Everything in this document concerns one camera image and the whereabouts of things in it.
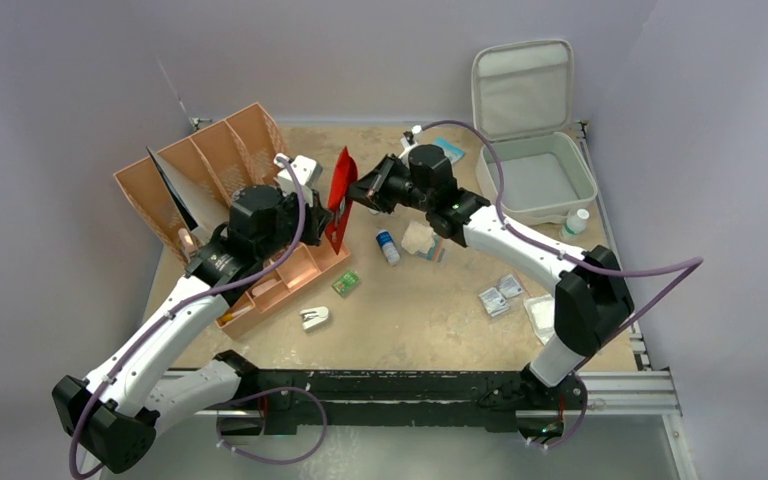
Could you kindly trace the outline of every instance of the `green small box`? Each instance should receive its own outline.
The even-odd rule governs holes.
[[[360,277],[354,270],[349,270],[344,273],[336,282],[331,284],[331,288],[334,289],[341,297],[345,297],[360,283]]]

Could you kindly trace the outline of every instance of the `open box lid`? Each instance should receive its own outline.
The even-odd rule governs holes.
[[[572,119],[572,46],[565,40],[501,45],[472,64],[472,119],[489,140],[562,130]]]

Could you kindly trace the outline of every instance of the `small packet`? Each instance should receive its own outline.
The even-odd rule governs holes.
[[[490,287],[478,295],[481,303],[484,304],[484,310],[491,318],[501,315],[511,309],[505,296],[496,288]]]
[[[502,277],[497,288],[505,298],[514,298],[523,292],[522,285],[513,273]]]
[[[354,270],[349,270],[344,273],[340,278],[331,284],[331,288],[334,289],[341,297],[345,298],[346,295],[352,292],[360,283],[360,277]]]
[[[464,156],[463,150],[452,145],[441,137],[435,138],[434,142],[432,143],[443,149],[443,154],[446,155],[446,158],[448,158],[450,162],[452,162],[452,165],[454,165]]]

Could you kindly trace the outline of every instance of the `white bottle cap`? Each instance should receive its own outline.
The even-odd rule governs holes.
[[[570,212],[570,216],[567,217],[567,227],[575,234],[579,234],[587,228],[587,220],[590,218],[590,212],[583,208],[579,208],[574,212]]]

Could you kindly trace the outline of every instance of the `red card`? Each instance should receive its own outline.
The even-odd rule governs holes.
[[[334,220],[325,227],[325,237],[334,249],[334,253],[340,253],[346,226],[349,224],[349,212],[352,210],[352,201],[346,198],[346,192],[349,190],[349,185],[356,181],[357,164],[349,156],[349,149],[344,147],[334,167],[331,193],[328,196],[328,210],[334,212]]]

